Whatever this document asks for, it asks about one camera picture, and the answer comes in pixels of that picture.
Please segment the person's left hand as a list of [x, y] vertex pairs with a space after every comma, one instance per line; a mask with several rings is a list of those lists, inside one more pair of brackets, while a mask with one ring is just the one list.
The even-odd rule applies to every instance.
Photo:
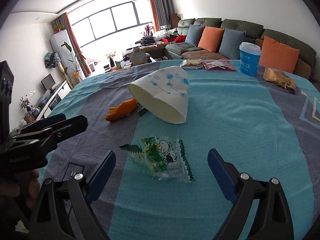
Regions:
[[21, 196], [29, 209], [35, 206], [40, 192], [38, 169], [1, 177], [1, 200]]

